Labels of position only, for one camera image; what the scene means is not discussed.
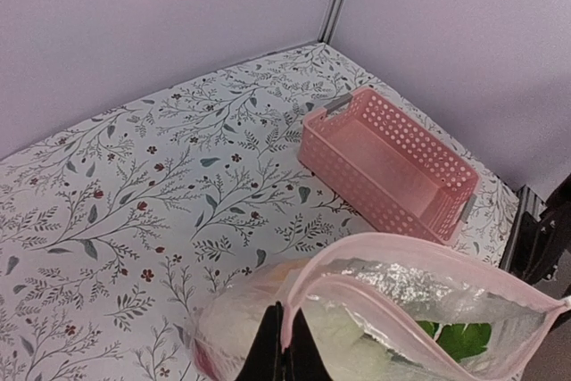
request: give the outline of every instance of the green vegetable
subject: green vegetable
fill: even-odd
[[[420,327],[455,361],[485,352],[492,337],[489,323],[440,325],[431,321],[418,321]]]

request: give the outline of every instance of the transparent bag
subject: transparent bag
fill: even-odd
[[[282,351],[302,309],[334,381],[504,380],[570,306],[438,244],[360,234],[313,259],[266,267],[218,296],[189,331],[197,367],[235,380],[276,302]]]

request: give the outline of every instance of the pink plastic basket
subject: pink plastic basket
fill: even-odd
[[[377,230],[446,245],[467,222],[479,182],[457,154],[370,88],[304,118],[299,160]]]

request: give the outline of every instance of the tablecloth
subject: tablecloth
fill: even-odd
[[[497,264],[514,194],[380,79],[305,46],[111,109],[0,163],[0,379],[201,379],[180,336],[210,295],[371,229],[296,160],[303,115],[364,85],[476,168],[456,250]]]

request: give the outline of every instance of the gray basket handle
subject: gray basket handle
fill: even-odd
[[[338,109],[341,109],[343,106],[348,104],[353,99],[353,94],[347,93],[343,94],[340,97],[337,97],[335,100],[330,101],[325,106],[323,106],[327,114],[335,112]]]
[[[460,212],[459,221],[468,223],[468,217],[470,216],[470,212],[474,207],[474,203],[476,202],[476,195],[472,194],[466,204],[464,204],[464,208]]]

